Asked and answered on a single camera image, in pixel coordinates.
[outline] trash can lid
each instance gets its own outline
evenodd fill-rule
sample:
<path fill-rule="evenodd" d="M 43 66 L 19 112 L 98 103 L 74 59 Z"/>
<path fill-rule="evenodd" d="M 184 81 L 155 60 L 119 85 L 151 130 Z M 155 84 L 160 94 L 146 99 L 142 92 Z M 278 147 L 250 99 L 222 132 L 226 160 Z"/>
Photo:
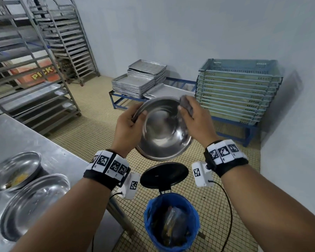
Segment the trash can lid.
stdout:
<path fill-rule="evenodd" d="M 180 183 L 188 176 L 188 168 L 180 163 L 168 162 L 147 169 L 140 178 L 140 184 L 146 188 L 171 190 L 171 186 Z"/>

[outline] metal bowl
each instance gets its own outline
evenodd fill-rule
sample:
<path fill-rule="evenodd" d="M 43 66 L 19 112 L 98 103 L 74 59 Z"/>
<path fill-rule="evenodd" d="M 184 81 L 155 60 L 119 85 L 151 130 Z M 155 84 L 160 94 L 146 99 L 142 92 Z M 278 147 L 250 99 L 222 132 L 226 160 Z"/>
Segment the metal bowl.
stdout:
<path fill-rule="evenodd" d="M 193 141 L 186 126 L 177 118 L 180 99 L 172 96 L 155 97 L 146 101 L 133 117 L 144 110 L 147 117 L 137 151 L 147 159 L 167 161 L 181 155 Z"/>
<path fill-rule="evenodd" d="M 69 189 L 69 180 L 62 174 L 50 174 L 30 182 L 9 200 L 1 214 L 2 237 L 17 241 Z"/>
<path fill-rule="evenodd" d="M 1 162 L 0 192 L 24 187 L 41 169 L 41 156 L 36 152 L 23 152 Z"/>

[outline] blue metal frame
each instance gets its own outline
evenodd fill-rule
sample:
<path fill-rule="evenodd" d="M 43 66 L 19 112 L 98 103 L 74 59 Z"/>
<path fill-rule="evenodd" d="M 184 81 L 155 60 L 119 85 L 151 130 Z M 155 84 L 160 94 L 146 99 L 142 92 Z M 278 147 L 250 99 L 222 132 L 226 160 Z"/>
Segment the blue metal frame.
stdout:
<path fill-rule="evenodd" d="M 185 84 L 192 84 L 192 85 L 194 85 L 194 87 L 192 88 L 192 91 L 194 91 L 196 89 L 196 81 L 181 80 L 181 79 L 170 78 L 170 77 L 167 77 L 166 80 L 173 81 L 171 86 L 173 86 L 176 82 L 183 82 L 183 84 L 181 85 L 180 88 L 183 88 L 185 86 Z M 119 93 L 114 92 L 113 90 L 109 92 L 109 95 L 110 95 L 110 99 L 111 99 L 112 106 L 113 106 L 114 109 L 121 108 L 121 109 L 125 109 L 126 110 L 127 107 L 124 107 L 124 106 L 121 106 L 121 105 L 118 104 L 124 99 L 129 99 L 129 100 L 133 100 L 133 101 L 140 101 L 140 102 L 145 102 L 145 101 L 149 100 L 148 98 L 145 98 L 145 97 L 143 97 L 143 98 L 135 98 L 135 97 L 127 96 L 127 95 L 124 95 L 124 94 L 119 94 Z M 118 100 L 114 101 L 113 100 L 113 96 L 117 96 L 117 97 L 120 97 L 120 98 Z M 225 133 L 217 132 L 217 134 L 219 136 L 226 137 L 226 138 L 238 141 L 244 147 L 247 147 L 249 145 L 249 143 L 251 142 L 253 137 L 256 135 L 257 130 L 258 130 L 257 125 L 250 126 L 250 125 L 246 125 L 246 124 L 242 124 L 242 123 L 239 123 L 239 122 L 227 120 L 227 119 L 224 119 L 224 118 L 218 118 L 218 117 L 214 117 L 214 116 L 211 116 L 211 118 L 213 120 L 217 120 L 217 121 L 220 121 L 220 122 L 223 122 L 223 123 L 232 124 L 232 125 L 235 125 L 235 126 L 239 126 L 239 127 L 245 128 L 245 138 L 239 138 L 239 137 L 235 137 L 235 136 L 228 135 L 228 134 L 225 134 Z"/>

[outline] bakery rack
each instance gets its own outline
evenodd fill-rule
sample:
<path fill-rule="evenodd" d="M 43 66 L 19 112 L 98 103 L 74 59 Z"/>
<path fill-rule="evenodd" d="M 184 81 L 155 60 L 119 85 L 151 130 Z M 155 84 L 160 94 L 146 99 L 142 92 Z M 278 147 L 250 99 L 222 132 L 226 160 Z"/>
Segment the bakery rack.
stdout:
<path fill-rule="evenodd" d="M 75 115 L 81 115 L 22 0 L 0 0 L 2 113 L 40 134 L 49 132 Z"/>
<path fill-rule="evenodd" d="M 100 76 L 73 0 L 65 4 L 57 0 L 27 0 L 27 4 L 68 83 L 83 86 L 84 77 L 89 74 Z"/>

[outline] tiled floor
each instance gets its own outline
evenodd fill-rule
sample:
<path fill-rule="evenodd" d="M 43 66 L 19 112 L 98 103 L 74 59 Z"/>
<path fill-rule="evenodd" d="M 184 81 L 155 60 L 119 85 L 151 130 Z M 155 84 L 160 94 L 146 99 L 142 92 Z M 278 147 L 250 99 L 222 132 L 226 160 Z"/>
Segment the tiled floor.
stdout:
<path fill-rule="evenodd" d="M 100 149 L 109 148 L 116 126 L 117 118 L 122 110 L 114 110 L 108 92 L 111 90 L 111 79 L 108 77 L 94 78 L 84 87 L 71 84 L 69 87 L 82 110 L 82 116 L 50 134 L 49 139 L 66 148 L 70 152 L 89 161 Z M 215 122 L 217 131 L 234 136 L 242 136 L 242 130 L 232 125 Z M 260 168 L 259 140 L 254 139 L 247 148 L 239 147 L 248 156 L 250 164 L 257 170 Z M 132 150 L 127 157 L 133 171 L 143 173 L 149 167 L 157 164 L 142 157 Z M 191 164 L 204 160 L 203 148 L 194 141 L 188 150 L 173 161 L 186 165 L 191 170 Z M 185 196 L 196 208 L 201 221 L 200 232 L 205 237 L 197 237 L 190 251 L 221 251 L 230 224 L 230 209 L 224 193 L 218 186 L 197 188 L 193 175 L 172 187 L 172 191 Z M 156 251 L 150 241 L 144 225 L 143 212 L 148 201 L 158 196 L 157 190 L 139 186 L 134 200 L 118 198 L 119 203 L 135 225 L 137 233 L 134 237 L 123 235 L 115 251 Z M 236 211 L 233 209 L 232 232 L 224 251 L 256 251 L 257 244 L 245 228 Z"/>

